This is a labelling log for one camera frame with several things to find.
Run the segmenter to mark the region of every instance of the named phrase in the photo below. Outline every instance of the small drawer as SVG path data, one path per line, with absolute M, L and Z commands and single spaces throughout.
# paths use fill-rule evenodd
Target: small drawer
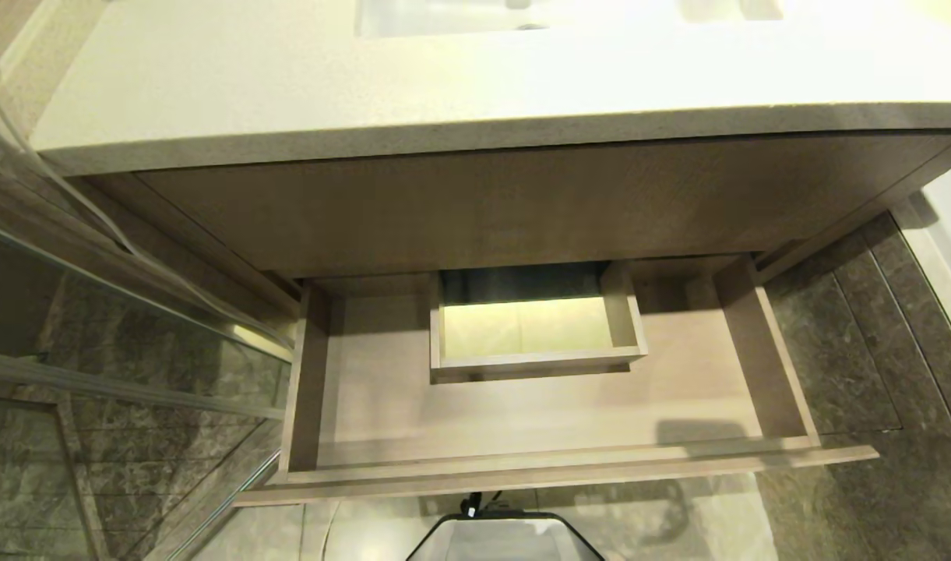
M 430 381 L 628 372 L 646 354 L 628 264 L 432 273 Z
M 305 284 L 280 473 L 237 505 L 638 482 L 877 457 L 820 446 L 748 256 L 621 263 L 625 372 L 430 383 L 429 273 Z

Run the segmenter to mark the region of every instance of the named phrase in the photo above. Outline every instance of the cabinet side panel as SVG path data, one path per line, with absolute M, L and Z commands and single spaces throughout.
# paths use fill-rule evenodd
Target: cabinet side panel
M 326 382 L 326 349 L 329 347 L 332 306 L 332 299 L 326 292 L 305 282 L 285 408 L 280 458 L 283 473 L 315 469 L 319 459 L 322 388 Z
M 714 285 L 759 426 L 766 437 L 816 437 L 784 338 L 765 291 L 756 284 L 753 274 L 752 260 L 742 256 L 715 274 Z

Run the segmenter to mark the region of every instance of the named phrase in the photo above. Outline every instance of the white countertop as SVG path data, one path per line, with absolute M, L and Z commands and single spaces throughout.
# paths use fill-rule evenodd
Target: white countertop
M 951 128 L 951 0 L 786 4 L 784 21 L 368 38 L 350 0 L 122 0 L 31 142 L 80 175 Z

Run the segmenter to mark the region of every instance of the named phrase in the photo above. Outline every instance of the white wall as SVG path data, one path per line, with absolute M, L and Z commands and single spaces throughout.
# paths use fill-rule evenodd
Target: white wall
M 951 320 L 951 170 L 893 212 Z

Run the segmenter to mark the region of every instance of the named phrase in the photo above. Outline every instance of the cable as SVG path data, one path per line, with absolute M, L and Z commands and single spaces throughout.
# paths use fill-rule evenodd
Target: cable
M 282 345 L 283 348 L 286 348 L 287 351 L 294 352 L 294 349 L 291 347 L 290 342 L 287 341 L 287 338 L 283 337 L 283 335 L 280 335 L 280 333 L 275 331 L 271 326 L 267 326 L 265 323 L 258 322 L 258 320 L 253 319 L 253 317 L 240 315 L 240 313 L 231 312 L 229 309 L 224 308 L 222 305 L 219 305 L 218 302 L 214 301 L 215 297 L 212 295 L 206 295 L 205 291 L 202 291 L 201 288 L 196 287 L 196 285 L 192 284 L 190 280 L 187 280 L 187 278 L 181 276 L 180 273 L 177 273 L 176 270 L 171 269 L 171 267 L 159 262 L 159 260 L 153 258 L 153 256 L 149 256 L 147 252 L 137 248 L 136 244 L 133 244 L 131 239 L 129 239 L 129 237 L 127 237 L 127 235 L 122 231 L 122 228 L 120 228 L 118 224 L 116 224 L 115 221 L 113 221 L 111 217 L 109 217 L 108 214 L 104 212 L 104 210 L 99 209 L 99 207 L 95 205 L 91 199 L 88 199 L 87 196 L 81 194 L 81 192 L 76 187 L 70 185 L 70 182 L 67 182 L 65 178 L 56 173 L 56 171 L 54 171 L 54 169 L 52 169 L 52 167 L 49 166 L 45 160 L 42 160 L 42 157 L 38 155 L 36 149 L 34 149 L 33 146 L 31 146 L 31 143 L 29 143 L 29 141 L 24 138 L 22 132 L 20 132 L 19 128 L 16 127 L 15 122 L 12 121 L 12 118 L 9 117 L 8 113 L 6 113 L 5 107 L 1 103 L 1 99 L 0 118 L 2 123 L 4 123 L 5 127 L 8 129 L 8 132 L 10 132 L 12 137 L 15 138 L 15 142 L 19 144 L 20 148 L 22 148 L 24 153 L 26 153 L 26 155 L 29 157 L 31 163 L 33 163 L 42 174 L 47 175 L 47 177 L 54 181 L 56 185 L 59 185 L 63 191 L 66 191 L 67 195 L 73 196 L 77 202 L 86 206 L 87 209 L 94 214 L 94 216 L 98 217 L 98 220 L 101 220 L 102 223 L 108 227 L 108 230 L 111 230 L 112 233 L 115 234 L 115 237 L 118 238 L 120 244 L 122 244 L 124 248 L 128 249 L 130 253 L 136 256 L 137 259 L 146 263 L 146 265 L 153 267 L 155 270 L 161 271 L 161 273 L 166 274 L 167 277 L 173 278 L 174 281 L 177 281 L 177 283 L 182 285 L 182 287 L 187 288 L 191 294 L 196 295 L 198 299 L 201 299 L 202 302 L 205 302 L 206 305 L 210 306 L 211 309 L 216 310 L 216 312 L 221 313 L 221 315 L 229 317 L 229 319 L 241 324 L 241 326 L 253 327 L 254 330 L 258 330 L 265 335 L 269 335 L 269 337 L 273 338 L 273 340 L 278 342 L 278 344 Z

